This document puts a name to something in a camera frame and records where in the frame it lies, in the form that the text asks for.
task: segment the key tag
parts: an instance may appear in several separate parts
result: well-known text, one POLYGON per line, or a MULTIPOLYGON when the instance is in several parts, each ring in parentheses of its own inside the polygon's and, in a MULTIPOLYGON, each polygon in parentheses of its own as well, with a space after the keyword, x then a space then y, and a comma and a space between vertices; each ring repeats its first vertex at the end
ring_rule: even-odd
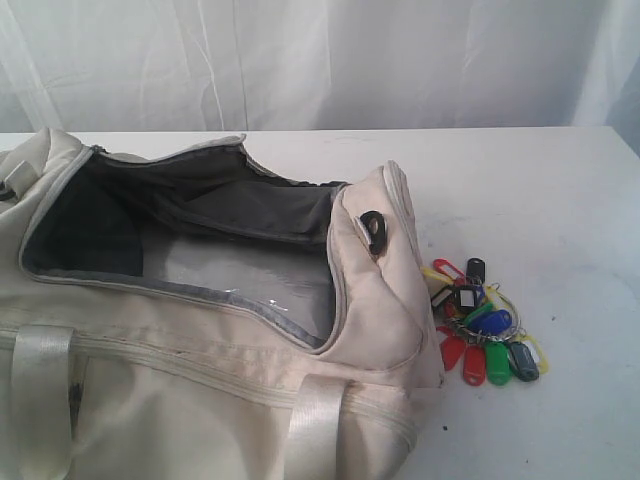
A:
POLYGON ((459 287, 455 287, 453 291, 453 303, 460 313, 469 315, 480 305, 478 292, 473 285, 460 285, 459 287))
POLYGON ((465 282, 465 275, 464 272, 462 272, 459 268, 456 268, 451 262, 449 262, 449 260, 444 259, 444 258, 436 258, 433 261, 433 268, 436 272, 441 273, 443 275, 446 275, 447 277, 449 277, 451 280, 454 281, 454 283, 456 281, 460 281, 460 279, 462 279, 462 283, 466 283, 465 282))
POLYGON ((509 368, 509 352, 504 344, 489 342, 484 346, 487 356, 487 378, 494 385, 506 385, 511 379, 509 368))
POLYGON ((490 313, 491 311, 493 311, 493 303, 487 302, 467 315, 464 319, 464 322, 462 323, 465 327, 468 327, 476 318, 482 317, 483 315, 490 313))
POLYGON ((541 375, 544 375, 549 371, 549 361, 535 338, 533 338, 529 333, 525 333, 524 335, 518 335, 515 340, 522 342, 527 346, 531 356, 533 357, 533 361, 538 367, 538 372, 540 372, 541 375))
POLYGON ((431 297, 431 308, 437 310, 451 295, 453 295, 453 287, 445 285, 438 293, 431 297))
POLYGON ((487 298, 491 303, 493 303, 496 307, 496 310, 506 310, 507 304, 502 300, 502 297, 498 293, 498 291, 493 287, 487 287, 485 289, 485 293, 487 298))
POLYGON ((444 283, 446 285, 453 285, 453 280, 451 280, 451 278, 449 278, 449 276, 443 275, 440 272, 436 272, 433 268, 420 267, 420 271, 422 271, 422 274, 425 277, 433 278, 434 280, 442 282, 442 283, 444 283))
POLYGON ((447 337, 440 344, 440 354, 442 355, 442 363, 446 372, 456 366, 466 348, 467 342, 457 335, 447 337))
POLYGON ((478 345, 470 345, 464 353, 462 378, 472 387, 479 387, 487 376, 487 359, 484 349, 478 345))
POLYGON ((522 342, 511 342, 509 348, 509 368, 523 382, 533 382, 540 376, 531 351, 522 342))
POLYGON ((485 335, 500 335, 513 323, 511 314, 506 310, 490 312, 476 318, 469 325, 469 329, 474 332, 482 332, 485 335))
POLYGON ((456 309, 453 300, 447 300, 444 303, 444 315, 447 318, 464 318, 464 315, 456 309))
POLYGON ((486 280, 487 267, 480 258, 470 258, 467 260, 467 278, 479 285, 484 284, 486 280))

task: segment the green key tag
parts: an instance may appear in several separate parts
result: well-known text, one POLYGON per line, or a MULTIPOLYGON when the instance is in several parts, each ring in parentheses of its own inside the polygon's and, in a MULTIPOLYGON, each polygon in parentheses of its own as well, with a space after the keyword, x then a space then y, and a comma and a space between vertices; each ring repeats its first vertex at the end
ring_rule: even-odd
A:
POLYGON ((503 343, 489 342, 484 346, 487 355, 487 378, 494 385, 505 385, 511 379, 509 351, 503 343))

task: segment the bag zipper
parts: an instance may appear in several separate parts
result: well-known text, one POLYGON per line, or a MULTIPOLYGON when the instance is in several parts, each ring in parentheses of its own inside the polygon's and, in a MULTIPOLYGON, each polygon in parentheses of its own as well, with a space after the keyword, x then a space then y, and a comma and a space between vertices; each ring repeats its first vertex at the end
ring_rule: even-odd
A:
POLYGON ((387 164, 382 168, 382 177, 384 178, 385 187, 389 194, 393 209, 400 221, 402 229, 409 239, 411 252, 416 259, 416 263, 418 265, 422 265, 418 239, 416 238, 416 234, 409 227, 409 209, 405 201, 405 195, 403 194, 405 187, 402 176, 403 173, 396 162, 387 162, 387 164))
MULTIPOLYGON (((205 145, 205 146, 195 148, 193 150, 198 150, 201 148, 209 148, 210 146, 211 145, 205 145)), ((60 194, 64 190, 67 183, 71 180, 73 175, 75 175, 75 173, 78 170, 80 170, 80 168, 82 168, 82 166, 87 161, 89 161, 89 159, 94 153, 102 153, 104 151, 105 149, 100 145, 84 147, 83 150, 78 154, 78 156, 73 161, 71 161, 69 168, 54 181, 53 185, 51 186, 49 191, 45 194, 42 201, 40 202, 40 205, 38 205, 38 208, 36 209, 33 216, 31 217, 31 222, 29 223, 29 226, 27 227, 27 230, 23 237, 23 242, 20 247, 18 258, 22 258, 22 255, 24 253, 23 250, 26 246, 27 239, 31 237, 31 235, 33 234, 33 231, 37 228, 40 221, 42 220, 44 215, 46 215, 46 213, 49 211, 49 209, 51 208, 53 203, 56 201, 58 196, 60 196, 60 194)), ((310 353, 310 354, 321 353, 327 350, 333 344, 333 342, 335 341, 335 338, 337 337, 338 332, 342 328, 342 324, 344 323, 344 319, 346 316, 346 312, 344 311, 344 305, 346 305, 346 298, 344 298, 346 296, 344 278, 341 274, 341 269, 338 268, 337 262, 335 261, 335 257, 333 255, 333 251, 331 248, 330 238, 331 238, 331 226, 329 227, 329 232, 327 232, 327 242, 326 242, 327 263, 329 264, 329 270, 331 272, 334 288, 336 291, 336 315, 334 318, 334 331, 331 333, 327 341, 320 348, 315 350, 310 350, 308 345, 302 344, 298 339, 288 335, 281 328, 278 328, 277 326, 273 325, 271 322, 267 320, 264 320, 263 322, 265 325, 267 325, 269 328, 272 328, 274 331, 276 331, 279 335, 283 336, 288 341, 291 341, 297 346, 301 346, 304 349, 305 353, 310 353)), ((245 309, 242 309, 233 305, 229 305, 226 303, 213 302, 211 300, 207 300, 199 297, 198 298, 189 297, 189 296, 181 295, 175 292, 166 292, 164 290, 133 286, 127 283, 119 283, 119 282, 103 282, 98 280, 82 280, 77 278, 63 278, 63 277, 50 277, 45 275, 38 275, 28 270, 25 270, 22 267, 22 264, 20 264, 20 269, 29 277, 43 283, 64 284, 64 285, 91 285, 91 286, 96 286, 100 288, 112 288, 116 290, 133 292, 138 294, 157 295, 162 297, 177 298, 179 300, 186 301, 189 303, 197 303, 200 305, 205 305, 210 307, 218 307, 218 308, 224 308, 229 310, 241 311, 243 313, 248 312, 257 318, 262 319, 262 317, 260 317, 260 315, 254 312, 253 310, 245 310, 245 309)))
MULTIPOLYGON (((0 330, 1 349, 13 349, 15 340, 15 331, 0 330)), ((159 370, 270 407, 291 409, 295 405, 296 392, 245 382, 231 374, 146 345, 104 337, 74 335, 71 341, 71 350, 74 355, 124 360, 159 370)), ((406 440, 410 450, 415 446, 417 437, 415 424, 405 415, 382 408, 349 393, 345 396, 343 408, 350 413, 367 417, 398 433, 406 440)))

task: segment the red key tag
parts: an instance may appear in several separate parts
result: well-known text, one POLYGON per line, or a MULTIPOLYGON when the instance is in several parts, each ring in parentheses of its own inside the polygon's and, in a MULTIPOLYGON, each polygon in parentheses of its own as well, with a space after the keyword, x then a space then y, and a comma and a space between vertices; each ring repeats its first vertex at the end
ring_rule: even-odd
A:
POLYGON ((464 354, 464 366, 462 378, 472 387, 479 387, 487 378, 487 357, 484 349, 477 345, 471 345, 464 354))
POLYGON ((436 272, 446 275, 454 282, 459 278, 462 278, 463 282, 465 280, 464 272, 462 272, 459 268, 456 268, 451 262, 449 262, 449 260, 446 260, 444 258, 436 258, 433 261, 433 269, 436 272))
POLYGON ((466 348, 467 343, 464 339, 456 335, 452 335, 440 344, 440 354, 445 371, 448 372, 456 366, 466 348))

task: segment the black key tag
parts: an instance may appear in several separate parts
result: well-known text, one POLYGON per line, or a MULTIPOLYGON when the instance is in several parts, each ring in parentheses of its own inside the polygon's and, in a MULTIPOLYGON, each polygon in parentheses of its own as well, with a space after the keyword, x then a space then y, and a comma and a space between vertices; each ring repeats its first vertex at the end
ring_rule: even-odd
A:
POLYGON ((473 283, 483 285, 486 280, 486 265, 480 258, 467 260, 467 278, 473 283))
POLYGON ((509 367, 513 374, 523 382, 533 382, 540 376, 529 347, 522 342, 511 342, 509 347, 509 367))

